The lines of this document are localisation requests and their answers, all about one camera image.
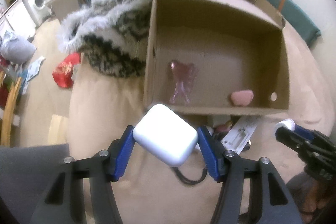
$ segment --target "pink sponge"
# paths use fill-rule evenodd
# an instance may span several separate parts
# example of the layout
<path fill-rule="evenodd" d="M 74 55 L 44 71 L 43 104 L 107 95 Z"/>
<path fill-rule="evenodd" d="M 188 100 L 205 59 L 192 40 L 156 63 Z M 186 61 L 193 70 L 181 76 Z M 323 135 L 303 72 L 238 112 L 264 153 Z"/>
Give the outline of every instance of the pink sponge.
<path fill-rule="evenodd" d="M 252 90 L 240 90 L 231 93 L 231 101 L 235 106 L 248 106 L 253 100 Z"/>

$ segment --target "white bottle cap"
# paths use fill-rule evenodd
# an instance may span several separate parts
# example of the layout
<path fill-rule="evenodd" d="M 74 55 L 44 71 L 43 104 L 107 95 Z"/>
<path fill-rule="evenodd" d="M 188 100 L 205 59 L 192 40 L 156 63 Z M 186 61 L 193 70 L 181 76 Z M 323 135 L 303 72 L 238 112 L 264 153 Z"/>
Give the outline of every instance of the white bottle cap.
<path fill-rule="evenodd" d="M 280 128 L 280 127 L 285 127 L 285 128 L 287 128 L 289 130 L 294 131 L 294 129 L 295 129 L 295 122 L 292 119 L 285 119 L 285 120 L 283 120 L 281 122 L 278 122 L 275 125 L 275 128 L 274 128 L 274 135 L 277 132 L 277 129 Z"/>

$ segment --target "person's hand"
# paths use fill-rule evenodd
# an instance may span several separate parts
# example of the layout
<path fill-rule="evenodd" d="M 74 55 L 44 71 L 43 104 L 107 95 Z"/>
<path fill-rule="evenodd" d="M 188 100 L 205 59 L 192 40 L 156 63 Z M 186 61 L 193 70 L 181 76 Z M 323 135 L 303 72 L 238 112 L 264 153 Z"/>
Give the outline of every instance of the person's hand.
<path fill-rule="evenodd" d="M 329 185 L 315 180 L 301 208 L 301 217 L 303 222 L 311 222 L 313 220 L 314 212 L 317 209 L 323 209 L 334 195 L 336 195 L 335 180 Z"/>

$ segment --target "metal screw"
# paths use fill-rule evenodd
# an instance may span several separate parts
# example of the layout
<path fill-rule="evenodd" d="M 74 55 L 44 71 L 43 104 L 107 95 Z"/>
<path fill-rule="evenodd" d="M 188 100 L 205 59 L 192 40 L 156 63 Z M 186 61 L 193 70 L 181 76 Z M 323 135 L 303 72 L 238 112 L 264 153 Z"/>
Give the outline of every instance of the metal screw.
<path fill-rule="evenodd" d="M 235 155 L 235 153 L 232 150 L 226 150 L 225 151 L 225 156 L 233 157 L 234 155 Z"/>
<path fill-rule="evenodd" d="M 75 159 L 73 157 L 66 157 L 63 161 L 65 164 L 69 164 L 73 162 Z"/>
<path fill-rule="evenodd" d="M 269 163 L 269 158 L 261 157 L 260 160 L 261 160 L 261 162 L 264 163 L 264 164 L 268 164 L 268 163 Z"/>
<path fill-rule="evenodd" d="M 105 157 L 108 154 L 109 154 L 109 152 L 107 150 L 101 150 L 101 151 L 99 151 L 99 156 L 101 156 L 101 157 Z"/>
<path fill-rule="evenodd" d="M 321 169 L 320 175 L 324 177 L 326 180 L 332 180 L 333 175 L 325 171 L 324 169 Z"/>

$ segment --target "plastic bag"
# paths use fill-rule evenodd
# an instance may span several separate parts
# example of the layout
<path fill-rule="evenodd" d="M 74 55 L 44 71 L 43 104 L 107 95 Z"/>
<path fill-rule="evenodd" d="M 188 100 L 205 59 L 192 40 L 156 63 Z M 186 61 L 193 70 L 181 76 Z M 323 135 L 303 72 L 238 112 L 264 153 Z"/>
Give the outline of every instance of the plastic bag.
<path fill-rule="evenodd" d="M 22 36 L 6 30 L 0 47 L 3 58 L 15 64 L 27 62 L 33 56 L 36 47 Z"/>
<path fill-rule="evenodd" d="M 72 74 L 74 66 L 81 62 L 81 54 L 74 52 L 68 55 L 52 72 L 56 84 L 61 88 L 71 88 L 74 84 Z"/>
<path fill-rule="evenodd" d="M 198 74 L 198 69 L 192 63 L 183 64 L 177 60 L 170 62 L 171 71 L 176 81 L 174 94 L 170 98 L 170 103 L 176 102 L 176 97 L 180 94 L 186 103 L 190 102 L 189 94 L 194 86 L 194 80 Z"/>

